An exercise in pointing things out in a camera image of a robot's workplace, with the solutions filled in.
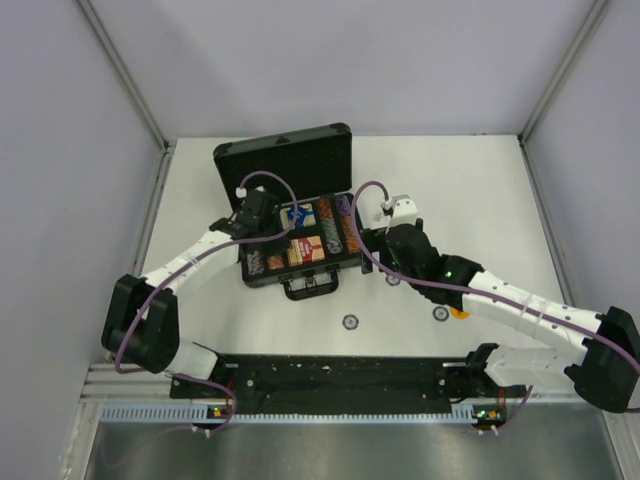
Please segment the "blue small blind button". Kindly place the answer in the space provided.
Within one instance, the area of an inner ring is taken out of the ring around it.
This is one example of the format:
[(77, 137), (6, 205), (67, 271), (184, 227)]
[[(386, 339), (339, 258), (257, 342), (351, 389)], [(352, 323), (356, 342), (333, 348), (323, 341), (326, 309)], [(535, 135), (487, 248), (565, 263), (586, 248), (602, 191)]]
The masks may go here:
[(286, 216), (289, 223), (295, 228), (299, 228), (304, 225), (307, 215), (308, 212), (304, 208), (290, 208), (286, 211)]

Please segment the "red playing card deck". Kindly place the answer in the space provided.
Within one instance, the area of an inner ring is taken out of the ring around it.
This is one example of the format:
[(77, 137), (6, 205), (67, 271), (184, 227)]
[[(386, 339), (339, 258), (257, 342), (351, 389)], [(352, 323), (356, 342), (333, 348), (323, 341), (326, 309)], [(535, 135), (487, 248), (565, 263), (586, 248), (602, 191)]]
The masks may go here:
[(326, 258), (320, 236), (293, 239), (287, 249), (287, 259), (291, 267), (323, 261)]

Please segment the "orange big blind button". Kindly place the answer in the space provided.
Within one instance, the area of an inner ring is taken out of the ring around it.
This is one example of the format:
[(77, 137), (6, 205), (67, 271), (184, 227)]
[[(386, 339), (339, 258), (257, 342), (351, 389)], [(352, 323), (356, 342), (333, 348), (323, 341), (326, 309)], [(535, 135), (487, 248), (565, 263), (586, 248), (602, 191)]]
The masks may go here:
[(454, 307), (450, 308), (451, 315), (459, 320), (464, 320), (469, 317), (469, 313), (463, 310), (456, 309)]

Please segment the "black poker set case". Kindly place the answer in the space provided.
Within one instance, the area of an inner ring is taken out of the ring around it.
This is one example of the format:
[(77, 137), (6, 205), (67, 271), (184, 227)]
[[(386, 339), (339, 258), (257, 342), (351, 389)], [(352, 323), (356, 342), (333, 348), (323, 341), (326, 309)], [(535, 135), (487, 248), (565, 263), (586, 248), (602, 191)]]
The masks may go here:
[[(341, 217), (334, 198), (346, 195), (351, 203), (351, 216), (358, 229), (362, 221), (357, 209), (353, 208), (351, 193), (353, 180), (352, 132), (345, 123), (333, 123), (303, 130), (280, 133), (249, 140), (227, 142), (218, 145), (213, 152), (214, 164), (232, 210), (240, 201), (236, 189), (262, 187), (280, 201), (277, 218), (281, 226), (279, 212), (283, 207), (311, 203), (316, 215), (316, 225), (303, 229), (283, 229), (290, 242), (293, 239), (320, 236), (326, 258), (323, 261), (291, 267), (287, 259), (287, 249), (283, 253), (262, 253), (255, 245), (242, 245), (239, 259), (242, 280), (250, 288), (272, 284), (282, 285), (285, 295), (293, 301), (305, 300), (330, 294), (339, 286), (338, 273), (347, 268), (361, 265), (361, 250), (354, 254), (347, 251)], [(333, 209), (334, 222), (343, 244), (341, 254), (332, 255), (326, 246), (325, 234), (317, 215), (316, 202), (328, 198)], [(264, 273), (250, 276), (247, 273), (246, 256), (259, 251), (264, 261)], [(270, 271), (267, 258), (280, 255), (285, 267)]]

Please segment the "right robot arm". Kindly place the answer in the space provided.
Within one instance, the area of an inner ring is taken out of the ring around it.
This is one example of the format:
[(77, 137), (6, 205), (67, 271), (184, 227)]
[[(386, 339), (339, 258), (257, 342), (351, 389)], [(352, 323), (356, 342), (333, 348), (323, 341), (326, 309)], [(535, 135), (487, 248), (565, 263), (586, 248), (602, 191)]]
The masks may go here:
[(469, 388), (571, 387), (587, 403), (631, 413), (639, 380), (639, 330), (625, 310), (595, 312), (558, 303), (506, 282), (481, 264), (438, 252), (418, 222), (356, 235), (362, 254), (436, 305), (496, 321), (541, 343), (539, 349), (484, 346), (467, 370)]

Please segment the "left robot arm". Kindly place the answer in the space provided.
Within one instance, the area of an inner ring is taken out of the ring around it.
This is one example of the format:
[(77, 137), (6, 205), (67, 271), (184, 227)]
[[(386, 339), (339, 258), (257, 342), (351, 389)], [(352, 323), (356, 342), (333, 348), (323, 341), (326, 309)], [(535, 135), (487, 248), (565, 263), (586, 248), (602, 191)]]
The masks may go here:
[(140, 277), (126, 274), (115, 284), (101, 342), (115, 355), (120, 374), (146, 371), (192, 377), (205, 396), (226, 387), (227, 374), (211, 349), (181, 336), (179, 302), (239, 261), (242, 245), (281, 239), (280, 201), (263, 188), (243, 189), (239, 207), (211, 224), (188, 249)]

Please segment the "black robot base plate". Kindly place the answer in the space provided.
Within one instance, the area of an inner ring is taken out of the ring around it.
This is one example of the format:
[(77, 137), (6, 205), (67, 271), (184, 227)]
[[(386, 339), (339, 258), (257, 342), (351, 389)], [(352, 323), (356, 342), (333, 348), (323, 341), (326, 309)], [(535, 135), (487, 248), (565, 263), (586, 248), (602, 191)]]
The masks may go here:
[(457, 357), (225, 354), (210, 381), (231, 390), (239, 413), (445, 413), (475, 398), (521, 398), (480, 368), (486, 350)]

